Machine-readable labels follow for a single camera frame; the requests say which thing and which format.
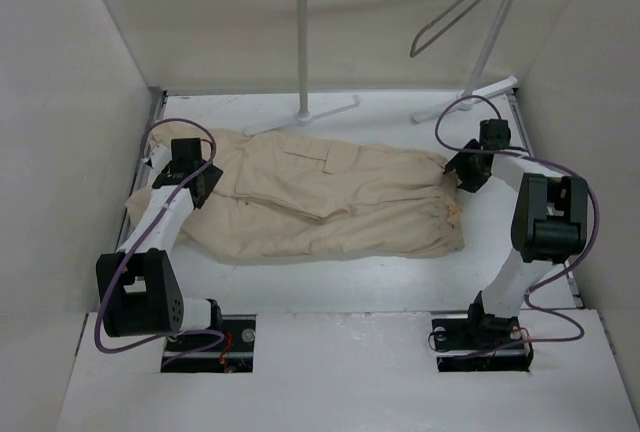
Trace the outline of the beige trousers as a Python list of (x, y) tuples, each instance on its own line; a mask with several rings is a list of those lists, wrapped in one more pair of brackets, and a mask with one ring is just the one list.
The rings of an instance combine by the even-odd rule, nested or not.
[(456, 179), (443, 156), (289, 132), (215, 129), (223, 174), (181, 228), (223, 262), (461, 250)]

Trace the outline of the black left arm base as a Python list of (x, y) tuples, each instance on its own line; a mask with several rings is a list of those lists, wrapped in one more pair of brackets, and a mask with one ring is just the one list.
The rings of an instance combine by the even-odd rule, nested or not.
[(166, 340), (161, 373), (252, 373), (256, 344), (256, 315), (223, 317), (224, 338), (204, 333)]

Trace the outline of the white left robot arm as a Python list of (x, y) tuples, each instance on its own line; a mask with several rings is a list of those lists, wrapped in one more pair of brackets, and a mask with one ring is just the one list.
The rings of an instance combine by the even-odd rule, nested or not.
[(188, 299), (178, 285), (169, 252), (193, 212), (202, 208), (222, 170), (206, 161), (198, 138), (174, 139), (151, 160), (158, 172), (151, 198), (133, 233), (96, 263), (102, 324), (110, 337), (169, 336), (190, 331), (206, 351), (224, 339), (213, 299)]

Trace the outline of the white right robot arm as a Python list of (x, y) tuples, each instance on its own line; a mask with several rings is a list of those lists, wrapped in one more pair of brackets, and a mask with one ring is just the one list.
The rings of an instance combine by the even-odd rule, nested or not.
[(558, 264), (585, 249), (589, 188), (573, 172), (544, 165), (510, 148), (504, 119), (480, 123), (479, 138), (470, 140), (445, 166), (457, 187), (478, 192), (495, 178), (516, 193), (510, 228), (511, 251), (495, 279), (469, 307), (464, 336), (473, 346), (489, 346), (515, 323), (525, 294)]

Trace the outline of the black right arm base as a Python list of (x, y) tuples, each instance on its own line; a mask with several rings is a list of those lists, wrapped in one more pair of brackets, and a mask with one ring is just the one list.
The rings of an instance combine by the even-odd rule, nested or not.
[(441, 373), (527, 372), (534, 358), (519, 319), (496, 318), (476, 301), (464, 313), (435, 314), (428, 344)]

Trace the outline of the white clothes rack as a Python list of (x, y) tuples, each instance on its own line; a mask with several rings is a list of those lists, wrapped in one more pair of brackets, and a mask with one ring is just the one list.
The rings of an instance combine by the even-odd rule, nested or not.
[(489, 70), (515, 0), (484, 0), (416, 58), (416, 32), (454, 0), (289, 0), (287, 55), (294, 85), (282, 111), (255, 119), (248, 136), (315, 124), (352, 110), (377, 87), (425, 86), (439, 92), (433, 104), (409, 116), (433, 119), (451, 103), (467, 110), (518, 85), (511, 72)]

